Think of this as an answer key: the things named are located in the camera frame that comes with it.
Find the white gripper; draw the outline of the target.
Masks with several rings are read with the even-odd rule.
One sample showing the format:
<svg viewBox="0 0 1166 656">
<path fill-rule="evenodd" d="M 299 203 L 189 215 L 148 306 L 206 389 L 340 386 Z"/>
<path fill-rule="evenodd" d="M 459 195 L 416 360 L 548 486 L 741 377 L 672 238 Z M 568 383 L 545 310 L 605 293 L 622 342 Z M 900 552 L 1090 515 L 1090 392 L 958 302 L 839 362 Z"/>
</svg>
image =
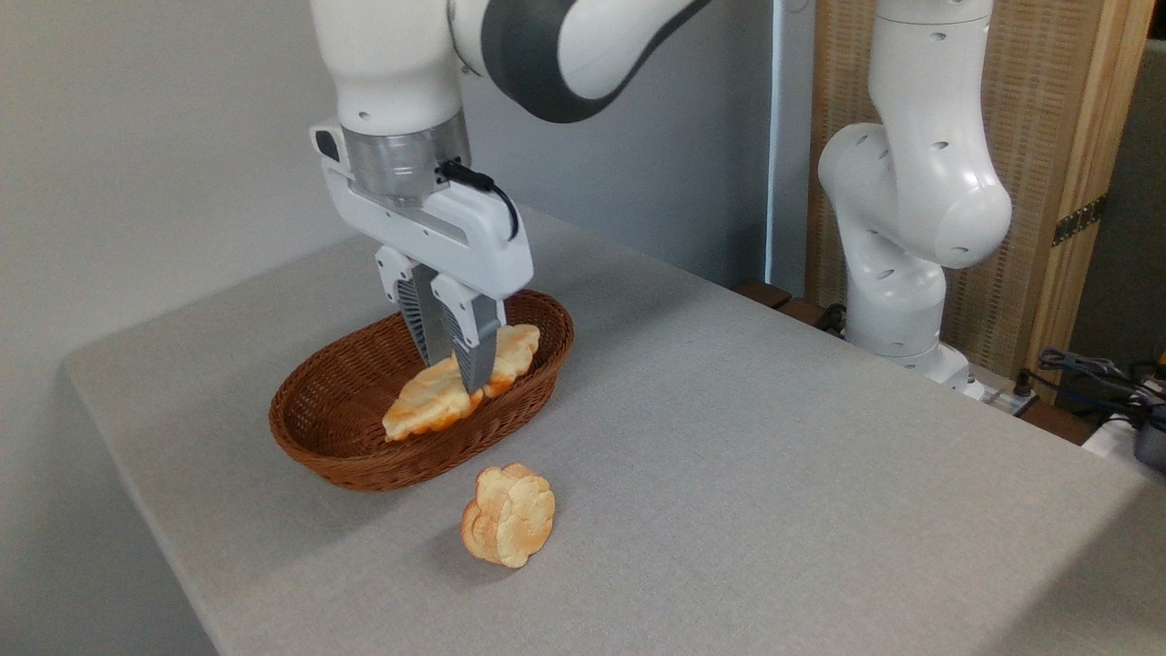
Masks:
<svg viewBox="0 0 1166 656">
<path fill-rule="evenodd" d="M 496 371 L 506 324 L 499 299 L 533 278 L 519 212 L 496 192 L 458 181 L 417 207 L 375 199 L 354 182 L 339 124 L 312 126 L 312 144 L 342 220 L 382 244 L 375 266 L 384 294 L 403 315 L 422 361 L 433 366 L 454 354 L 468 394 L 477 394 Z"/>
</svg>

